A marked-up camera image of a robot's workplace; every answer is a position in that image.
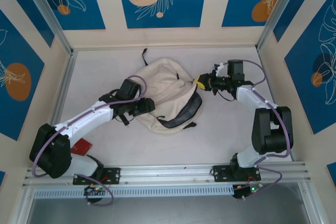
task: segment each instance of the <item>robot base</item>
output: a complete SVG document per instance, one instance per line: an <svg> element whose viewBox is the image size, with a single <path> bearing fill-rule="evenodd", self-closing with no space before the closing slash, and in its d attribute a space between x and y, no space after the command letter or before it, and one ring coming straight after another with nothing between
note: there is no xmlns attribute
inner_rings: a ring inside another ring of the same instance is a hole
<svg viewBox="0 0 336 224"><path fill-rule="evenodd" d="M213 166L212 175L215 178L215 182L247 182L249 176L252 177L254 181L261 180L259 169L256 169L254 167L239 167L237 161L237 153L231 159L230 165Z"/></svg>

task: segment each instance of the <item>metal frame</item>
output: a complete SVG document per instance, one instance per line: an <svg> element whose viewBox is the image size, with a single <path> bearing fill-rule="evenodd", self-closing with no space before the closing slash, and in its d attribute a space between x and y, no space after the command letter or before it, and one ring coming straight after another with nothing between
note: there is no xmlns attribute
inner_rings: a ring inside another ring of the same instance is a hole
<svg viewBox="0 0 336 224"><path fill-rule="evenodd" d="M120 180L117 187L129 186L183 186L183 185L237 185L245 182L215 183L210 171L214 165L159 165L159 166L118 166L121 168ZM263 163L263 167L278 170L282 173L281 183L309 182L310 177L304 162L271 162ZM62 176L52 179L48 176L35 178L28 169L23 188L84 188L72 184L73 176ZM272 172L260 171L261 183L272 183L279 175Z"/></svg>
<svg viewBox="0 0 336 224"><path fill-rule="evenodd" d="M50 125L55 125L59 123L61 120L62 111L69 90L72 73L74 72L77 55L78 52L74 51L71 57L68 59L67 66L63 73L62 82L59 87L59 91L57 93L57 99L55 102L54 111L49 120Z"/></svg>
<svg viewBox="0 0 336 224"><path fill-rule="evenodd" d="M261 48L264 46L265 42L273 32L273 29L275 28L275 25L279 21L279 18L281 17L283 11L285 10L289 0L278 0L277 4L275 5L274 9L269 15L268 20L266 21L266 24L264 26L264 29L260 35L260 38L257 42L257 52L261 50Z"/></svg>
<svg viewBox="0 0 336 224"><path fill-rule="evenodd" d="M81 49L78 48L75 50L75 52L73 51L47 1L34 0L34 2L48 23L49 27L52 29L52 32L59 40L61 46L69 55L69 60L64 71L57 101L55 103L54 112L50 118L50 123L54 125L60 120L66 94L70 85L71 76L77 59L77 52ZM267 38L272 33L288 2L289 0L278 0L278 3L271 13L268 21L266 22L261 37L259 38L256 45L258 54L260 49L265 44ZM107 49L108 48L86 48L83 50ZM227 195L232 194L231 188L233 184L244 184L244 182L215 183L214 177L210 174L213 165L123 166L120 167L122 169L120 174L120 184L114 185L112 189L117 197L134 197L134 194L141 197L181 196L182 194ZM304 162L272 162L263 163L263 166L280 171L283 174L283 179L280 181L281 183L298 183L311 223L328 223L327 216L323 210L321 202L319 202L319 198L316 196L316 193L314 192L313 186L310 182L310 177ZM262 177L262 183L272 183L278 178L277 174L266 172L264 170L261 170L260 173ZM43 177L39 179L34 178L31 175L30 168L27 171L23 188L20 192L21 198L19 207L14 213L12 223L21 224L27 222L34 198L57 198L65 196L67 198L83 197L82 194L77 193L81 192L83 188L84 186L72 185L71 176L62 177L59 179L51 179L49 177ZM223 188L226 188L226 190L218 192L218 190ZM182 191L175 191L174 193L171 193L170 190L175 189L181 189ZM153 193L152 190L159 190L159 193Z"/></svg>
<svg viewBox="0 0 336 224"><path fill-rule="evenodd" d="M61 25L59 24L53 10L51 10L47 0L33 0L38 10L42 14L43 18L47 22L51 31L55 34L55 37L60 42L64 51L70 56L72 53L71 45L65 36Z"/></svg>

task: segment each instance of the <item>cable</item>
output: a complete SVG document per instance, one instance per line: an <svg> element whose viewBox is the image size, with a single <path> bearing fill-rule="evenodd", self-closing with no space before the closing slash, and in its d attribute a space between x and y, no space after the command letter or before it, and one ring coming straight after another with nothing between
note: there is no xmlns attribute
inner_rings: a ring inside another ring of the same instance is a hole
<svg viewBox="0 0 336 224"><path fill-rule="evenodd" d="M120 121L120 120L118 120L117 118L114 118L116 121L118 121L118 122L120 122L120 123L123 123L123 121ZM129 121L126 121L126 122L132 122L134 120L134 117L132 117L132 119L131 120L129 120Z"/></svg>
<svg viewBox="0 0 336 224"><path fill-rule="evenodd" d="M229 100L229 99L227 99L226 97L224 97L221 93L220 93L220 91L218 90L217 91L217 93L224 99L224 100L226 100L226 101L228 101L228 102L233 102L235 99L233 99L233 100Z"/></svg>
<svg viewBox="0 0 336 224"><path fill-rule="evenodd" d="M89 192L86 194L86 197L85 197L85 200L88 202L88 204L93 205L93 206L97 206L97 207L106 207L106 206L109 206L109 205L111 205L111 204L113 203L113 201L114 201L113 192L112 192L106 185L104 185L102 182L99 182L99 181L97 181L97 180L95 180L95 179L93 179L93 178L90 178L90 177L88 177L88 176L85 176L85 175L83 175L83 174L77 174L77 176L80 176L80 177L82 177L82 178L86 178L86 179L88 179L88 180L94 182L96 185L100 185L100 186L102 186L102 187L105 189L105 191L107 191L107 192L111 195L111 200L110 200L110 202L108 202L108 203L106 203L106 204L96 204L96 203L91 203L91 202L89 202L89 195L91 195L91 194L92 194L93 192L95 192L95 191L94 191L94 190L89 191Z"/></svg>
<svg viewBox="0 0 336 224"><path fill-rule="evenodd" d="M271 183L270 185L268 185L268 186L262 188L261 190L258 190L258 191L256 191L255 193L250 194L249 196L246 196L246 197L245 197L245 198L247 198L247 197L250 197L250 196L252 196L252 195L255 195L255 194L259 193L260 191L263 191L263 190L265 190L265 189L267 189L267 188L269 188L269 187L275 185L276 183L278 183L278 182L282 179L282 173L281 173L281 172L279 172L279 171L277 171L277 170L272 170L272 169L269 169L269 168L261 167L261 166L259 166L258 164L260 164L262 161L264 161L264 160L267 159L268 157L280 157L280 158L286 158L286 157L288 157L289 154L290 154L290 141L289 141L288 131L287 131L287 129L286 129L286 126L285 126L284 121L282 120L280 114L277 112L277 110L276 110L276 109L275 109L275 108L274 108L274 107L273 107L273 106L272 106L272 105L271 105L271 104L270 104L270 103L269 103L269 102L268 102L268 101L267 101L261 94L259 94L259 93L255 90L255 87L256 87L257 85L263 83L263 82L266 80L266 72L265 72L264 68L263 68L261 65L259 65L258 63L255 63L255 62L253 62L253 61L251 61L251 60L242 60L242 61L245 61L245 62L248 62L248 63L252 63L252 64L256 65L258 68L260 68L260 69L262 70L262 72L263 72L263 74L264 74L264 78L263 78L261 81L258 81L257 83L255 83L255 84L252 86L251 90L252 90L252 92L253 92L257 97L259 97L259 99L262 100L262 102L266 103L267 106L269 106L270 109L273 111L273 113L276 115L276 117L277 117L277 119L278 119L278 121L279 121L279 123L280 123L280 125L281 125L281 128L282 128L282 130L283 130L283 133L284 133L284 135L285 135L285 139L286 139L286 153L285 153L285 155L268 154L268 155L265 155L264 157L260 158L259 160L257 160L257 161L254 163L254 164L255 164L255 167L256 167L257 169L261 169L261 170L266 170L266 171L268 171L268 172L277 173L277 174L279 174L279 178L278 178L276 181L274 181L273 183ZM247 185L246 185L246 186L243 186L243 187L241 187L241 188L236 188L235 190L242 189L242 188L246 188L246 187L247 187Z"/></svg>
<svg viewBox="0 0 336 224"><path fill-rule="evenodd" d="M117 101L117 102L109 102L109 103L106 103L106 104L97 106L97 107L95 107L94 110L89 110L89 111L83 113L82 115L78 116L77 118L73 119L71 122L68 123L68 126L71 126L71 125L73 125L74 123L76 123L77 121L79 121L80 119L84 118L85 116L87 116L87 115L89 115L89 114L91 114L91 113L94 113L95 110L98 110L98 109L101 109L101 108L104 108L104 107L106 107L106 106L110 106L110 105L124 104L124 103L135 102L135 101L139 101L141 98L143 98L144 95L145 95L145 93L147 92L147 83L146 83L146 81L145 81L141 76L134 76L134 75L133 75L133 76L129 76L129 77L128 77L128 79L130 79L130 78L139 78L139 79L140 79L141 81L143 81L143 83L144 83L145 89L144 89L143 93L141 93L141 94L139 95L139 97L134 98L134 99L132 99L132 100ZM46 173L44 173L44 174L40 174L40 175L36 174L37 162L38 162L38 160L40 159L40 157L41 157L42 153L44 152L44 150L47 148L47 146L48 146L48 145L55 139L55 137L56 137L58 134L60 134L60 133L61 133L63 130L65 130L65 129L66 129L66 127L64 126L64 127L60 128L56 133L54 133L54 134L51 136L51 138L49 138L49 140L42 146L42 148L40 149L40 151L39 151L38 154L36 155L35 160L34 160L34 163L33 163L33 167L32 167L32 169L31 169L32 174L33 174L34 177L36 177L36 178L40 178L40 177L43 177L43 176L46 176L46 175L47 175Z"/></svg>

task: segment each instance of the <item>orange circle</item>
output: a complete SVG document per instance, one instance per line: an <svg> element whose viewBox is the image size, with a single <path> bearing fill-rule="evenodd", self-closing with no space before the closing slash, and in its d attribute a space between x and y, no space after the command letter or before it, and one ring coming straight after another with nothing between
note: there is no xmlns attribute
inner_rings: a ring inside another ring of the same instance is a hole
<svg viewBox="0 0 336 224"><path fill-rule="evenodd" d="M252 19L255 22L265 22L273 10L278 0L262 0L252 10ZM268 2L271 3L270 10L268 8Z"/></svg>
<svg viewBox="0 0 336 224"><path fill-rule="evenodd" d="M57 11L59 11L59 13L61 13L63 15L69 15L70 14L70 9L66 5L59 5L57 7Z"/></svg>
<svg viewBox="0 0 336 224"><path fill-rule="evenodd" d="M19 102L26 100L32 87L28 68L21 63L10 64L5 70L5 77L8 79L5 84L10 97Z"/></svg>
<svg viewBox="0 0 336 224"><path fill-rule="evenodd" d="M322 84L322 75L318 72L313 73L311 76L311 83L314 87L319 87Z"/></svg>

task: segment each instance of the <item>wall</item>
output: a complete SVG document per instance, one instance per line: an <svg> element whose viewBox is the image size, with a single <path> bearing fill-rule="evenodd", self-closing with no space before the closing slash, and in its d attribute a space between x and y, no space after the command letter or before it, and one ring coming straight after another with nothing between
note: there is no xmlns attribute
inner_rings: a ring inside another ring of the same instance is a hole
<svg viewBox="0 0 336 224"><path fill-rule="evenodd" d="M49 120L54 108L68 57L57 40L54 39L49 46L40 34L45 30L37 30L16 0L0 0L0 10L0 29L5 25L4 20L7 18L9 19L6 21L7 27L12 25L15 27L7 32L4 41L0 41L2 44L0 45L0 60L7 70L9 69L9 61L25 62L24 64L30 71L31 80L31 89L28 88L27 91L28 98L20 97L20 95L25 92L27 83L30 83L29 79L25 79L29 76L29 72L25 72L21 82L18 81L19 78L12 78L11 83L5 80L4 85L0 87L2 102L0 121L2 126L7 125L7 121L13 120L7 126L12 127L19 123L15 122L16 117L23 118L23 124L18 125L19 128L15 129L15 135L12 135L12 130L7 132L4 129L6 127L0 127L1 132L5 132L4 134L0 133L0 170L5 172L4 180L2 184L0 183L0 223L7 223L18 201L17 194L25 178L27 167L31 165L28 155L36 132L42 124ZM6 70L1 74L9 76ZM20 87L20 90L11 91L15 84L22 83L25 86ZM27 101L25 110L21 109L22 104Z"/></svg>
<svg viewBox="0 0 336 224"><path fill-rule="evenodd" d="M326 25L330 30L335 25L329 22L334 9L330 7L328 11L332 12L325 15L332 0L324 5L326 1L304 0L293 20L288 21L290 24L279 42L275 36L270 36L261 50L261 57L276 101L292 110L294 156L305 161L330 223L334 223L336 189L327 165L336 162L336 125L333 124L336 108L328 102L333 92L327 93L327 98L325 93L329 89L326 88L327 82L332 81L333 75L326 77L329 72L315 66L323 58L328 62L327 54L320 46L334 43L334 34L326 38L320 32L323 22L331 24ZM334 52L328 53L329 60L334 62Z"/></svg>
<svg viewBox="0 0 336 224"><path fill-rule="evenodd" d="M254 45L276 0L47 0L74 48Z"/></svg>

